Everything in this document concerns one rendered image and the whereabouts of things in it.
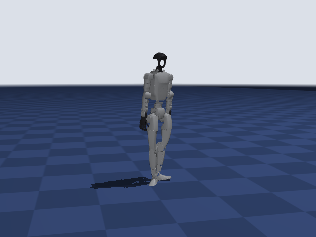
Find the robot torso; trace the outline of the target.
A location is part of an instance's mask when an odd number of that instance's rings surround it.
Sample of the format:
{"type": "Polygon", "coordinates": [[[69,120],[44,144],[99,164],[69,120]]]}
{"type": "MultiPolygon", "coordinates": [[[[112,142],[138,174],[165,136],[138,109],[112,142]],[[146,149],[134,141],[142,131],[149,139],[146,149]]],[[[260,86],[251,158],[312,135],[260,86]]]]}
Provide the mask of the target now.
{"type": "Polygon", "coordinates": [[[158,72],[159,69],[151,71],[150,73],[154,73],[154,77],[151,80],[149,92],[151,93],[151,100],[156,100],[154,107],[151,108],[151,113],[156,112],[156,116],[158,120],[164,118],[165,109],[162,108],[163,102],[159,102],[162,100],[166,100],[168,93],[168,84],[169,84],[169,74],[165,72],[158,72]]]}

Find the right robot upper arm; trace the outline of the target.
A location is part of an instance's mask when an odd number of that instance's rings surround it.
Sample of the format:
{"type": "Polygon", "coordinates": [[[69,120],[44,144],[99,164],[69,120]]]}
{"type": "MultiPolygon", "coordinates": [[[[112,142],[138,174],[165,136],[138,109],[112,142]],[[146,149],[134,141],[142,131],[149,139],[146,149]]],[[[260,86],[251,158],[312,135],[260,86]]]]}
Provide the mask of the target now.
{"type": "Polygon", "coordinates": [[[144,92],[146,93],[145,99],[150,99],[151,93],[149,92],[151,80],[154,77],[154,73],[145,73],[144,74],[144,92]]]}

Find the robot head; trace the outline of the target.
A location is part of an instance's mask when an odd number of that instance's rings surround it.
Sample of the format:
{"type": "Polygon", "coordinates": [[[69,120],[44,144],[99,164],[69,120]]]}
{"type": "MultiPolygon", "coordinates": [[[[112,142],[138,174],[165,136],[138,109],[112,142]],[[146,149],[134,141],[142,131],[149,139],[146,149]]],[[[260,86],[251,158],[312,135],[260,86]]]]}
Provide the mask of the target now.
{"type": "MultiPolygon", "coordinates": [[[[165,54],[163,54],[163,53],[156,53],[156,54],[153,56],[153,59],[157,59],[157,61],[158,61],[158,66],[156,67],[156,69],[159,69],[158,72],[163,72],[163,71],[162,71],[162,68],[165,67],[166,60],[167,60],[167,56],[166,56],[165,54]],[[160,61],[161,61],[161,60],[164,60],[164,65],[163,65],[163,66],[161,66],[161,64],[160,64],[160,61]]],[[[155,70],[156,70],[156,69],[155,69],[155,70]]]]}

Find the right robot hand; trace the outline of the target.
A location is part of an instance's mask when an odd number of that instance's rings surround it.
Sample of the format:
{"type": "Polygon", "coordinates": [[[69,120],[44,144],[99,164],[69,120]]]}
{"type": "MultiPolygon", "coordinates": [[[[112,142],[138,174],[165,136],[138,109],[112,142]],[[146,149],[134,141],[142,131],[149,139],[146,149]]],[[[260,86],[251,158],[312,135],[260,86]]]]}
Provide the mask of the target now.
{"type": "MultiPolygon", "coordinates": [[[[148,126],[148,124],[147,124],[146,118],[147,118],[147,112],[145,112],[145,116],[144,116],[144,117],[141,116],[141,120],[140,120],[139,128],[140,128],[141,130],[143,130],[143,131],[147,131],[146,125],[148,126]]],[[[148,127],[149,127],[149,126],[148,126],[148,127]]]]}

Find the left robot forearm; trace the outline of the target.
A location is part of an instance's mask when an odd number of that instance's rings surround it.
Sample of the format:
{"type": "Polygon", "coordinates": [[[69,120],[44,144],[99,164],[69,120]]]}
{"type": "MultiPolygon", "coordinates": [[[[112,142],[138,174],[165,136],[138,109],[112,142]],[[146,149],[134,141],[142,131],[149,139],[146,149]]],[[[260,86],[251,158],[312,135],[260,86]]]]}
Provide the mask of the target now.
{"type": "Polygon", "coordinates": [[[171,98],[166,98],[166,113],[169,114],[169,111],[172,109],[172,99],[173,97],[171,98]]]}

